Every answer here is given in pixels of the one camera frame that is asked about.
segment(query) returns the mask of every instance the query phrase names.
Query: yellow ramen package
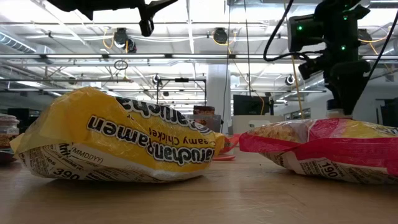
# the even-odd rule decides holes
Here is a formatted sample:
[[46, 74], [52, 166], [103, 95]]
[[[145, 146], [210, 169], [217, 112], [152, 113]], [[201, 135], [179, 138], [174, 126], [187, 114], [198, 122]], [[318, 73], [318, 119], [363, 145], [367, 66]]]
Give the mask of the yellow ramen package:
[[82, 88], [57, 98], [11, 147], [40, 177], [168, 182], [202, 175], [224, 136], [169, 107]]

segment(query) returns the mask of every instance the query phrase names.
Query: plastic wrapper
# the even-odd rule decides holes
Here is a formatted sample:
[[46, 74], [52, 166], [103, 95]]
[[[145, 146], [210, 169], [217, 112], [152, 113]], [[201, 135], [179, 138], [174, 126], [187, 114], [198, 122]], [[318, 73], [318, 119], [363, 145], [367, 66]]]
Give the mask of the plastic wrapper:
[[202, 175], [224, 136], [171, 108], [82, 88], [57, 98], [11, 147], [40, 177], [168, 182]]
[[253, 129], [240, 148], [302, 175], [398, 184], [398, 130], [351, 119], [284, 121]]

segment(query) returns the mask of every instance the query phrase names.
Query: yellow cable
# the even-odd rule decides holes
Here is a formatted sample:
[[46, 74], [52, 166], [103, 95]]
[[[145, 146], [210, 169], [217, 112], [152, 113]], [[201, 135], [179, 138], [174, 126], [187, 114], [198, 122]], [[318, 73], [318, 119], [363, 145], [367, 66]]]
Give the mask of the yellow cable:
[[104, 43], [104, 46], [105, 46], [107, 49], [111, 49], [111, 48], [113, 47], [114, 33], [112, 34], [112, 45], [111, 45], [111, 46], [108, 46], [108, 45], [106, 45], [106, 42], [105, 42], [105, 36], [106, 36], [107, 31], [108, 31], [108, 28], [105, 28], [104, 39], [103, 39], [102, 42]]
[[[286, 10], [286, 0], [284, 0], [284, 7], [285, 7], [285, 10]], [[298, 106], [300, 107], [301, 119], [304, 119], [303, 105], [301, 104], [301, 97], [300, 97], [300, 90], [299, 90], [299, 81], [297, 79], [296, 66], [295, 66], [295, 62], [294, 62], [294, 58], [293, 57], [292, 57], [292, 65], [293, 65], [294, 80], [295, 80], [295, 84], [296, 84]]]
[[[219, 44], [219, 43], [216, 42], [216, 40], [214, 39], [214, 31], [213, 31], [213, 33], [211, 34], [211, 37], [212, 37], [214, 43], [216, 43], [216, 44], [218, 44], [218, 45], [222, 45], [222, 46], [227, 46], [227, 44]], [[234, 39], [233, 39], [229, 44], [232, 44], [232, 43], [235, 42], [235, 41], [236, 41], [236, 33], [234, 33]], [[231, 49], [229, 49], [229, 48], [228, 48], [228, 52], [229, 52], [229, 54], [232, 54]], [[244, 80], [244, 81], [248, 84], [248, 86], [249, 86], [249, 82], [246, 81], [246, 79], [244, 78], [244, 75], [242, 74], [242, 72], [241, 72], [241, 70], [239, 69], [238, 65], [236, 64], [235, 60], [232, 59], [232, 61], [234, 62], [236, 68], [237, 68], [238, 71], [239, 71], [239, 73], [241, 74], [243, 80]], [[256, 91], [254, 91], [254, 92], [255, 92], [255, 94], [260, 98], [260, 100], [262, 101], [262, 107], [261, 107], [261, 112], [260, 112], [260, 115], [262, 115], [262, 112], [264, 112], [264, 107], [265, 107], [265, 105], [266, 105], [266, 102], [264, 102], [264, 99], [263, 99]]]
[[387, 39], [387, 36], [388, 36], [388, 32], [387, 32], [386, 36], [381, 38], [381, 39], [377, 39], [377, 40], [361, 40], [361, 39], [358, 39], [358, 40], [360, 40], [360, 41], [362, 41], [364, 43], [376, 43], [376, 42], [379, 42], [379, 41]]
[[[379, 53], [377, 52], [377, 50], [374, 48], [373, 44], [372, 44], [372, 43], [369, 43], [369, 44], [370, 44], [371, 48], [373, 49], [373, 52], [374, 52], [376, 55], [379, 55]], [[391, 69], [390, 67], [388, 67], [386, 64], [384, 64], [384, 66], [387, 68], [387, 70], [388, 70], [391, 74], [394, 73], [394, 71], [392, 71], [392, 69]]]

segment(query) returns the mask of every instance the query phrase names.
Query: pillar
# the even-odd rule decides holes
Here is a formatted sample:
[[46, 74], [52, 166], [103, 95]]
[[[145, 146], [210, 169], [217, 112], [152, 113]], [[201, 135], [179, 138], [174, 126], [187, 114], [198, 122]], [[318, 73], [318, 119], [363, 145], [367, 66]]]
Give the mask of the pillar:
[[228, 133], [228, 123], [231, 120], [231, 77], [227, 73], [226, 64], [209, 65], [207, 73], [207, 105], [213, 106], [215, 114], [221, 115], [224, 119], [223, 134]]

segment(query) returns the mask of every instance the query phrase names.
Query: black cable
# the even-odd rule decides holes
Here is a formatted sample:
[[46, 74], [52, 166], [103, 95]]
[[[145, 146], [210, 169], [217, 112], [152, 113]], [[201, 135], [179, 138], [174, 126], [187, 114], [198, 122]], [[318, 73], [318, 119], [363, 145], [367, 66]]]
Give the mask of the black cable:
[[246, 0], [243, 0], [244, 14], [246, 15], [246, 38], [248, 39], [248, 67], [249, 67], [249, 96], [251, 96], [251, 78], [250, 78], [250, 48], [249, 48], [249, 28], [248, 28], [248, 14], [246, 12]]
[[[226, 73], [225, 73], [225, 88], [224, 88], [224, 102], [223, 102], [223, 118], [221, 119], [224, 121], [224, 114], [225, 114], [225, 96], [226, 96], [226, 88], [228, 86], [228, 63], [229, 63], [229, 28], [231, 27], [231, 0], [229, 0], [229, 13], [228, 13], [228, 41], [226, 46]], [[223, 132], [224, 124], [221, 125], [221, 132]]]
[[292, 4], [293, 4], [293, 0], [290, 0], [289, 3], [287, 4], [286, 10], [284, 12], [284, 15], [282, 16], [282, 18], [280, 19], [280, 21], [276, 25], [274, 31], [272, 32], [271, 36], [269, 37], [269, 40], [268, 40], [267, 45], [266, 45], [266, 49], [264, 50], [264, 54], [263, 54], [263, 58], [264, 58], [264, 60], [266, 62], [274, 62], [274, 61], [279, 60], [281, 58], [284, 58], [284, 57], [287, 57], [287, 56], [293, 56], [293, 55], [301, 56], [306, 61], [310, 60], [310, 58], [308, 56], [306, 56], [304, 53], [300, 53], [300, 52], [291, 52], [291, 53], [280, 55], [278, 57], [267, 58], [267, 53], [268, 53], [269, 47], [271, 46], [271, 43], [274, 40], [274, 37], [276, 36], [276, 33], [278, 32], [278, 30], [281, 27], [282, 23], [285, 21], [287, 13], [289, 13], [290, 8], [292, 7]]
[[395, 27], [396, 27], [397, 21], [398, 21], [398, 11], [397, 11], [397, 14], [396, 14], [396, 18], [394, 19], [394, 22], [393, 22], [392, 25], [391, 25], [390, 33], [388, 33], [388, 35], [387, 35], [386, 41], [385, 41], [385, 43], [384, 43], [384, 45], [383, 45], [383, 48], [382, 48], [381, 51], [379, 52], [379, 55], [377, 56], [377, 59], [376, 59], [374, 65], [373, 65], [373, 67], [372, 67], [372, 69], [371, 69], [371, 72], [369, 73], [368, 81], [371, 79], [371, 76], [373, 75], [373, 72], [375, 71], [376, 66], [377, 66], [377, 64], [379, 63], [380, 58], [381, 58], [381, 56], [383, 55], [384, 50], [385, 50], [386, 47], [387, 47], [388, 41], [390, 40], [391, 35], [392, 35], [392, 33], [394, 32], [394, 29], [395, 29]]

